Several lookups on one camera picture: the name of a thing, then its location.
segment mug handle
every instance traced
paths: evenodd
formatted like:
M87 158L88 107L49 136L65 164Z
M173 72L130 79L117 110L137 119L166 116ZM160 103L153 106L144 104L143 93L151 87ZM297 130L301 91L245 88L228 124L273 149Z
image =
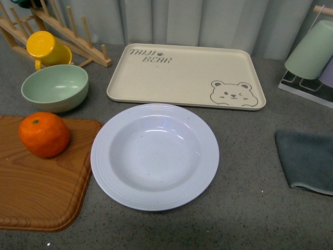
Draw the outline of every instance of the mug handle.
M39 61L39 60L36 60L35 61L35 68L36 68L37 71L40 70L42 68L42 62Z

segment light green bowl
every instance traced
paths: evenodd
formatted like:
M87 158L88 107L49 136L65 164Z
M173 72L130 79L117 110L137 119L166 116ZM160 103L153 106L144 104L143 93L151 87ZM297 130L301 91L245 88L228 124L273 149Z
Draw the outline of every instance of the light green bowl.
M21 93L38 109L59 113L82 103L88 86L88 74L81 67L55 65L29 76L23 82Z

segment white curtain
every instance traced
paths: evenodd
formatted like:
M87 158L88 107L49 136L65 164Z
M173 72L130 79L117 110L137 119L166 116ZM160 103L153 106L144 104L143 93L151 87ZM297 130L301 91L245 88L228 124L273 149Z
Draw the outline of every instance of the white curtain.
M0 0L22 15L29 10ZM235 48L252 56L286 59L302 25L313 22L321 0L55 0L71 29L71 6L79 36L97 43L155 43ZM333 7L327 0L326 7Z

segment mint green cup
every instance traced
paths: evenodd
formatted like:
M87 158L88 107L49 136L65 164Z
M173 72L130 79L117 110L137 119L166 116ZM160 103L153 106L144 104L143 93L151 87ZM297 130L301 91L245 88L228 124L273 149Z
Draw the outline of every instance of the mint green cup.
M21 87L25 99L42 111L60 113L83 102L88 93L88 74L75 65L55 65L30 75Z
M316 79L333 55L333 22L319 21L301 40L285 67L304 79Z

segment dish rack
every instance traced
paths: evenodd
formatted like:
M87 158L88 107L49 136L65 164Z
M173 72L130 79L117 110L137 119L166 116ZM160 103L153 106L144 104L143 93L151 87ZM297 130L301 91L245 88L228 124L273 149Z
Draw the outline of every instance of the dish rack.
M311 27L314 25L320 14L333 17L333 9L326 8L325 5L316 5L313 12L318 13L318 15ZM279 89L304 97L326 107L333 108L333 88L324 85L318 78L314 80L304 79L295 76L287 70L278 87Z
M70 6L67 7L67 11L70 17L72 30L67 28L61 21L60 14L54 0L50 0L49 2L51 3L53 12L55 13L56 17L52 17L50 15L44 0L40 0L43 8L38 8L34 0L30 1L30 11L32 14L31 16L19 18L15 9L13 7L10 8L10 12L12 13L15 21L12 21L10 19L7 11L5 10L3 4L0 1L0 31L4 35L10 48L14 52L31 61L35 61L35 59L30 56L30 54L27 52L27 49L25 48L29 36L34 33L33 29L29 24L29 21L34 20L39 30L46 31L45 24L51 26L53 29L55 29L66 38L66 40L63 40L57 37L57 39L62 44L68 46L73 53L76 53L77 55L86 58L86 61L78 65L79 67L84 67L92 62L96 62L104 67L110 67L112 65L112 60L107 55L105 44L101 46L102 51L97 50L92 45L88 25L84 16L82 17L82 23L87 41L79 37L76 31L76 24L74 23L73 14Z

